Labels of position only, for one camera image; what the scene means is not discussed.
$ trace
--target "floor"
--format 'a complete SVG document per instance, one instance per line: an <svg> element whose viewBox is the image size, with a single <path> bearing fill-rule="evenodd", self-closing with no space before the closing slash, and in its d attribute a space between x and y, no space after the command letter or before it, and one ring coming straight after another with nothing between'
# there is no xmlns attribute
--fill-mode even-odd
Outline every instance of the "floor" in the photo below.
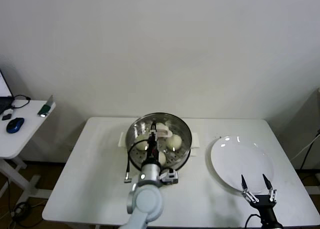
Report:
<svg viewBox="0 0 320 229"><path fill-rule="evenodd" d="M20 173L27 179L30 180L31 177L35 174L41 175L41 179L38 182L37 186L41 189L53 189L62 170L63 164L34 164L29 163L27 169L20 170ZM299 174L300 178L303 179L306 176L309 176L309 173L301 173ZM6 182L6 177L0 174L0 187ZM303 180L303 184L305 186L317 186L320 185L318 180L314 176L309 176ZM10 205L13 207L15 202L19 199L22 190L17 187L14 183L10 184ZM320 195L313 195L311 199L318 211L320 212ZM33 206L39 203L45 204L43 199L39 198L30 198L29 203ZM39 222L42 217L43 206L38 206L32 209L32 213L30 216L23 221L23 225L29 226ZM8 190L6 190L5 194L0 198L0 229L8 228L11 220L8 212ZM11 224L10 229L23 229L23 227L19 225ZM33 229L70 229L69 226L63 223L42 221L40 224L33 227ZM110 226L102 226L101 229L112 229Z"/></svg>

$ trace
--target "stainless steel pot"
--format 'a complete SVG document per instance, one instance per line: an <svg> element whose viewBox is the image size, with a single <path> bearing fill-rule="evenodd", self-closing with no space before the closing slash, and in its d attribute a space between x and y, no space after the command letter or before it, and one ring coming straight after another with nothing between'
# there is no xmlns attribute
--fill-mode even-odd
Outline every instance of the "stainless steel pot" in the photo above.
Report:
<svg viewBox="0 0 320 229"><path fill-rule="evenodd" d="M163 123L169 127L173 134L179 135L182 139L181 148L177 151L172 151L166 147L166 139L160 138L158 140L158 150L163 152L166 158L166 162L163 165L164 168L172 168L179 170L188 160L191 152L192 135L188 125L179 117L162 112L156 112L147 114L137 119L129 127L126 136L125 144L127 150L137 141L136 138L142 134L148 134L153 121L157 123ZM141 170L141 164L146 159L146 151L138 150L134 147L130 153L131 163Z"/></svg>

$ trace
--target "laptop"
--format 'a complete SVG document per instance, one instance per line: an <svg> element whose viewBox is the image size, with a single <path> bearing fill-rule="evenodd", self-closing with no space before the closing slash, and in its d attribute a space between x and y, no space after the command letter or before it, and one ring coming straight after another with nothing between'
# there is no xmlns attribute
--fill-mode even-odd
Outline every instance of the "laptop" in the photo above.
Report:
<svg viewBox="0 0 320 229"><path fill-rule="evenodd" d="M10 107L13 101L14 96L0 70L0 114Z"/></svg>

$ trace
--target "table leg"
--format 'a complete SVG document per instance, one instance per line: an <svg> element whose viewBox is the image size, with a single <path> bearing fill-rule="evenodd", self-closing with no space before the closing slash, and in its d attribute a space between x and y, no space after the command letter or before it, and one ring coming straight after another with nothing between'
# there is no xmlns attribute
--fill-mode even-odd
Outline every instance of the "table leg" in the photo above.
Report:
<svg viewBox="0 0 320 229"><path fill-rule="evenodd" d="M23 189L23 193L17 203L25 202L28 198L45 198L49 199L52 190L37 189L36 184L40 175L34 175L30 181L20 175L5 160L0 159L0 172L7 178L11 179L18 187Z"/></svg>
<svg viewBox="0 0 320 229"><path fill-rule="evenodd" d="M19 156L12 158L11 161L13 161L17 166L20 166L22 169L27 168L27 164L25 164L24 161Z"/></svg>
<svg viewBox="0 0 320 229"><path fill-rule="evenodd" d="M20 170L21 166L20 165L17 165L15 170L18 172ZM7 190L8 188L8 182L6 181L3 185L3 187L0 189L0 198L3 196L3 194L5 193L5 191Z"/></svg>
<svg viewBox="0 0 320 229"><path fill-rule="evenodd" d="M2 172L2 174L4 174L7 178L11 178L11 180L21 189L33 193L36 192L36 188L30 187L29 181L25 179L22 175L20 175L3 159L0 159L0 172Z"/></svg>
<svg viewBox="0 0 320 229"><path fill-rule="evenodd" d="M320 182L320 173L315 174L315 177ZM309 195L320 195L320 185L305 186L305 189Z"/></svg>

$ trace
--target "blue computer mouse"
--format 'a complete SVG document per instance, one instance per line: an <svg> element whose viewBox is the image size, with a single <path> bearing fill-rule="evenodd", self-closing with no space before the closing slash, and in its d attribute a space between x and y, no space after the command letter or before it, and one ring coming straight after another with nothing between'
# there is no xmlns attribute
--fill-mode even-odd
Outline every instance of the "blue computer mouse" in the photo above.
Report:
<svg viewBox="0 0 320 229"><path fill-rule="evenodd" d="M22 124L25 122L25 119L22 117L17 117L11 121L9 121L8 125L6 126L6 131L10 134L16 133L20 130Z"/></svg>

